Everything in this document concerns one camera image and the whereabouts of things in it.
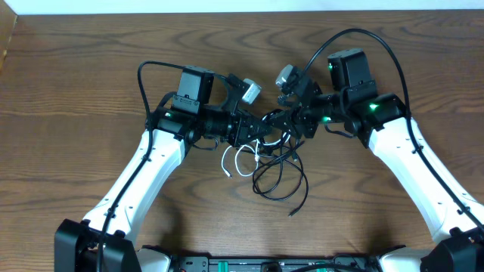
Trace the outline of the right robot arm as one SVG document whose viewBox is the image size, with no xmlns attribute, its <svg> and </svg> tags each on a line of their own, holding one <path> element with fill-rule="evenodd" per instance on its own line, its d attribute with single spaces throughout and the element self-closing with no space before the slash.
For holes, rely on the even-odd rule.
<svg viewBox="0 0 484 272">
<path fill-rule="evenodd" d="M 429 229 L 436 247 L 407 247 L 377 257 L 381 271 L 481 271 L 483 206 L 453 177 L 424 140 L 395 94 L 378 94 L 365 53 L 339 51 L 327 59 L 334 94 L 323 94 L 302 70 L 288 65 L 275 84 L 285 111 L 269 123 L 295 138 L 313 138 L 318 125 L 342 123 L 397 177 Z"/>
</svg>

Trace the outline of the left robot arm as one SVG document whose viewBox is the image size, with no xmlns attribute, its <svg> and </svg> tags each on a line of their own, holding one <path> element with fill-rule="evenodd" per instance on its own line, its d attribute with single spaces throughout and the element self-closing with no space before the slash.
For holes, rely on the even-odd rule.
<svg viewBox="0 0 484 272">
<path fill-rule="evenodd" d="M 201 138 L 240 147 L 270 133 L 239 109 L 261 88 L 250 79 L 181 66 L 177 91 L 147 110 L 135 154 L 104 198 L 80 222 L 64 220 L 54 235 L 55 271 L 168 271 L 171 258 L 135 249 L 148 210 L 172 172 Z"/>
</svg>

